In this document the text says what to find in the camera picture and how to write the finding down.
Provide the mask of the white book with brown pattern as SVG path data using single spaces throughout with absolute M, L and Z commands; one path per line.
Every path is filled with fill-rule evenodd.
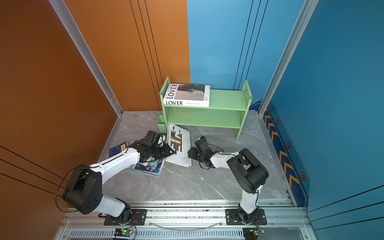
M 166 158 L 166 161 L 183 167 L 191 167 L 192 160 L 188 157 L 191 149 L 190 132 L 176 125 L 169 124 L 167 131 L 167 144 L 175 152 Z

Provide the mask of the LOVER black white book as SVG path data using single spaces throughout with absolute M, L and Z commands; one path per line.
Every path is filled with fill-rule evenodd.
M 209 85 L 170 84 L 163 98 L 163 103 L 165 105 L 208 108 L 210 90 Z

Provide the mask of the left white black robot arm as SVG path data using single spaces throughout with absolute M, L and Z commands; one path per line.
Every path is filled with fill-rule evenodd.
M 62 199 L 84 215 L 99 213 L 126 225 L 133 218 L 131 206 L 118 198 L 103 195 L 103 185 L 137 163 L 162 161 L 173 154 L 175 151 L 165 142 L 165 135 L 148 131 L 143 139 L 134 141 L 125 150 L 102 162 L 75 167 Z

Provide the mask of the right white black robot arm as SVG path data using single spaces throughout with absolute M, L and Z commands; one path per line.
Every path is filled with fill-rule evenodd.
M 242 188 L 238 209 L 226 211 L 228 225 L 267 225 L 265 211 L 258 201 L 269 172 L 250 150 L 242 149 L 234 153 L 225 153 L 222 149 L 213 151 L 207 139 L 200 137 L 188 151 L 188 157 L 205 165 L 207 170 L 231 170 Z

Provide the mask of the colourful teal magazine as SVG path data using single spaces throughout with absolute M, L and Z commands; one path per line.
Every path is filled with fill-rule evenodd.
M 155 158 L 150 158 L 143 163 L 137 163 L 134 165 L 131 172 L 158 178 L 161 175 L 164 163 L 164 160 L 155 160 Z

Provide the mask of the small green pen holder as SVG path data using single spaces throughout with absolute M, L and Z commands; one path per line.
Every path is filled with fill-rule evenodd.
M 157 119 L 157 126 L 160 133 L 166 133 L 167 132 L 167 124 L 165 122 L 164 115 L 160 115 Z

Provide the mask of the green wooden two-tier shelf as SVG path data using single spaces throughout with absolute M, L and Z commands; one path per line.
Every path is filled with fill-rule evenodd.
M 241 91 L 211 90 L 208 107 L 176 106 L 162 103 L 164 127 L 200 126 L 234 129 L 240 137 L 253 96 L 245 81 Z

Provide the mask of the navy book far left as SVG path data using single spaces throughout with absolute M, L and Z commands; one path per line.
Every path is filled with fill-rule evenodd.
M 109 149 L 109 158 L 124 152 L 128 148 L 128 142 L 121 143 Z

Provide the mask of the left green circuit board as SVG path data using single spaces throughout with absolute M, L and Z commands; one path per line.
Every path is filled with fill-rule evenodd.
M 116 228 L 114 231 L 114 238 L 120 240 L 133 239 L 135 232 L 132 229 Z

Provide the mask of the right circuit board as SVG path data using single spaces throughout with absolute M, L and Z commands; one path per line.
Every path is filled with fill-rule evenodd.
M 243 228 L 243 236 L 245 240 L 258 240 L 259 236 L 264 233 L 265 230 L 260 228 Z

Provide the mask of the aluminium rail frame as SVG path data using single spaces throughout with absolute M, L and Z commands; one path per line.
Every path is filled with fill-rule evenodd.
M 105 226 L 98 213 L 68 213 L 56 234 L 57 240 L 120 240 L 116 228 L 132 229 L 127 240 L 244 240 L 243 228 L 260 228 L 265 233 L 258 240 L 314 240 L 315 231 L 306 211 L 290 200 L 260 200 L 266 226 L 226 223 L 226 209 L 238 209 L 237 200 L 143 201 L 133 202 L 132 209 L 146 209 L 143 226 Z

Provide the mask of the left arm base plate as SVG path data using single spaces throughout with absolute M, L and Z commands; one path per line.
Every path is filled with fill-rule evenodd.
M 130 209 L 123 212 L 119 217 L 107 215 L 104 221 L 105 226 L 143 226 L 147 218 L 146 209 Z

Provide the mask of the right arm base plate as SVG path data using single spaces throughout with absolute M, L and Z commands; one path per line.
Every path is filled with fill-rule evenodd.
M 229 226 L 234 225 L 257 225 L 266 226 L 268 224 L 265 211 L 261 208 L 256 208 L 251 214 L 247 214 L 240 209 L 226 209 L 226 223 Z

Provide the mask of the left aluminium corner post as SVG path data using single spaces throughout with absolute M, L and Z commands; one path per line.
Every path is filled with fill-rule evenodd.
M 79 53 L 105 94 L 107 100 L 111 104 L 113 110 L 118 117 L 123 115 L 123 109 L 119 104 L 115 94 L 112 91 L 104 73 L 102 72 L 99 64 L 97 63 L 91 49 L 89 48 L 85 38 L 83 37 L 79 27 L 77 26 L 74 18 L 72 17 L 66 3 L 62 0 L 49 0 L 51 6 L 65 27 L 67 33 L 77 47 Z

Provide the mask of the aluminium corner post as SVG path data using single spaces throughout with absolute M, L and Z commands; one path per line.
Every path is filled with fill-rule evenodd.
M 262 117 L 267 110 L 268 105 L 270 104 L 272 97 L 286 71 L 286 68 L 297 48 L 298 43 L 301 40 L 301 37 L 313 15 L 313 12 L 318 4 L 319 0 L 306 0 L 304 1 L 303 7 L 300 11 L 300 14 L 295 22 L 295 25 L 292 29 L 290 37 L 287 41 L 287 44 L 284 48 L 282 56 L 279 60 L 279 63 L 276 67 L 276 70 L 271 78 L 271 81 L 268 85 L 268 88 L 263 97 L 262 103 L 259 107 L 258 113 Z
M 77 47 L 79 53 L 105 94 L 107 100 L 111 104 L 113 110 L 118 117 L 123 115 L 123 109 L 119 104 L 115 94 L 112 91 L 104 73 L 102 72 L 99 64 L 97 63 L 91 49 L 89 48 L 85 38 L 83 37 L 79 27 L 77 26 L 74 18 L 72 17 L 66 3 L 62 0 L 49 0 L 51 6 L 65 27 L 67 33 Z

